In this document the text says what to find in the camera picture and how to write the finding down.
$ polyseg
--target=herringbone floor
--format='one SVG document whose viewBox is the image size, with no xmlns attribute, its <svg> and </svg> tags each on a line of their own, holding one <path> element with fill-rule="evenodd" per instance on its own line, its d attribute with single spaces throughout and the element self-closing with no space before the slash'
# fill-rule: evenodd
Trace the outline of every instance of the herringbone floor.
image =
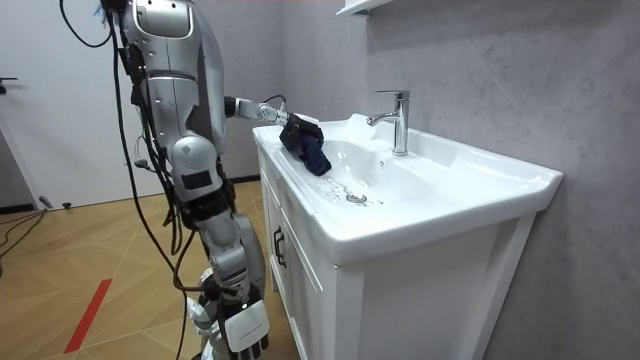
<svg viewBox="0 0 640 360">
<path fill-rule="evenodd" d="M 260 183 L 236 185 L 236 192 L 238 211 L 249 215 L 266 252 Z M 161 226 L 166 214 L 164 197 L 141 201 L 168 252 L 170 231 Z M 0 222 L 20 215 L 23 214 L 0 216 Z M 0 225 L 0 233 L 10 226 Z M 11 239 L 17 239 L 27 228 L 14 231 Z M 140 225 L 132 201 L 50 212 L 2 259 L 2 265 L 0 359 L 175 358 L 182 295 L 173 288 L 171 273 Z M 194 241 L 185 257 L 181 278 L 195 285 L 206 267 L 202 247 Z M 98 285 L 105 279 L 113 281 L 80 350 L 63 354 Z M 270 280 L 265 302 L 271 341 L 264 358 L 298 359 L 282 302 L 278 293 L 271 291 Z M 199 344 L 200 339 L 187 323 L 182 358 L 191 359 L 199 351 Z"/>
</svg>

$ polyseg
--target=gray wall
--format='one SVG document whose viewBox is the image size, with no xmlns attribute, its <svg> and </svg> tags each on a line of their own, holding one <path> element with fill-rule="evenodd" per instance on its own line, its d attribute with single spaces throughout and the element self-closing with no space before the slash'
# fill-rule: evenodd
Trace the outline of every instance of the gray wall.
<svg viewBox="0 0 640 360">
<path fill-rule="evenodd" d="M 33 203 L 20 168 L 0 132 L 0 208 Z"/>
<path fill-rule="evenodd" d="M 640 2 L 340 7 L 283 7 L 290 108 L 346 118 L 406 88 L 411 127 L 565 173 L 486 359 L 640 359 Z"/>
<path fill-rule="evenodd" d="M 196 0 L 216 34 L 225 67 L 225 94 L 262 101 L 283 91 L 281 6 L 276 1 Z M 257 175 L 255 122 L 227 121 L 222 162 L 229 177 Z"/>
</svg>

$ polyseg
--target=chrome faucet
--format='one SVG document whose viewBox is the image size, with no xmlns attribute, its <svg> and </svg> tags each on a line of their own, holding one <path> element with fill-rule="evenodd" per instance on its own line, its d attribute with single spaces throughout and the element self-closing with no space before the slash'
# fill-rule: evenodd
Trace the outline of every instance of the chrome faucet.
<svg viewBox="0 0 640 360">
<path fill-rule="evenodd" d="M 369 126 L 376 126 L 382 120 L 392 120 L 395 124 L 393 155 L 405 156 L 409 153 L 407 150 L 407 141 L 409 139 L 410 92 L 408 90 L 385 90 L 376 92 L 393 93 L 395 109 L 392 113 L 369 116 L 367 118 L 367 124 L 369 124 Z"/>
</svg>

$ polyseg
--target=bathroom sink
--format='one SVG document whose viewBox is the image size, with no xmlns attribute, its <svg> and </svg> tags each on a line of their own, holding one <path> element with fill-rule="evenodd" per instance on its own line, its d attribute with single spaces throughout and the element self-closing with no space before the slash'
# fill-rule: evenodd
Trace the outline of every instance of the bathroom sink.
<svg viewBox="0 0 640 360">
<path fill-rule="evenodd" d="M 382 206 L 418 195 L 424 182 L 398 166 L 396 159 L 385 156 L 387 149 L 381 145 L 376 151 L 349 141 L 327 140 L 322 149 L 332 169 L 320 177 L 306 173 L 302 163 L 284 149 L 281 158 L 296 173 L 302 173 L 304 181 L 320 199 L 336 206 Z M 389 186 L 399 183 L 403 186 Z"/>
<path fill-rule="evenodd" d="M 281 127 L 256 128 L 254 137 L 336 265 L 544 210 L 562 179 L 558 171 L 416 130 L 409 131 L 409 154 L 393 156 L 393 125 L 370 127 L 360 114 L 320 126 L 333 166 L 321 177 L 284 149 Z"/>
</svg>

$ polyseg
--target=cabinet door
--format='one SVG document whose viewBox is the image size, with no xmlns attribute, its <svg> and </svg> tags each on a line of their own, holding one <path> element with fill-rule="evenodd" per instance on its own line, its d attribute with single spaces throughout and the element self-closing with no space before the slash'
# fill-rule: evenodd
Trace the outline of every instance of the cabinet door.
<svg viewBox="0 0 640 360">
<path fill-rule="evenodd" d="M 273 241 L 271 241 L 271 234 L 273 234 L 273 231 L 275 231 L 275 229 L 271 230 L 271 218 L 269 215 L 269 211 L 271 210 L 271 206 L 269 205 L 269 203 L 271 202 L 269 194 L 270 190 L 265 180 L 260 181 L 260 185 L 262 187 L 262 206 L 264 208 L 264 238 L 266 242 L 266 244 L 264 245 L 267 246 L 269 258 L 271 258 L 271 254 L 273 254 Z"/>
<path fill-rule="evenodd" d="M 322 318 L 322 290 L 312 283 L 304 257 L 299 254 L 299 244 L 293 237 L 289 244 L 291 317 L 298 350 L 302 360 L 326 359 L 322 346 L 322 329 L 326 325 Z"/>
<path fill-rule="evenodd" d="M 274 290 L 280 291 L 280 297 L 284 302 L 285 308 L 288 308 L 288 295 L 287 290 L 290 287 L 288 261 L 289 252 L 287 251 L 288 239 L 286 236 L 286 230 L 282 221 L 282 213 L 280 212 L 280 205 L 278 204 L 271 189 L 266 189 L 267 195 L 267 207 L 268 207 L 268 223 L 269 228 L 268 248 L 269 248 L 269 263 L 273 277 L 276 280 L 277 287 L 274 284 Z"/>
</svg>

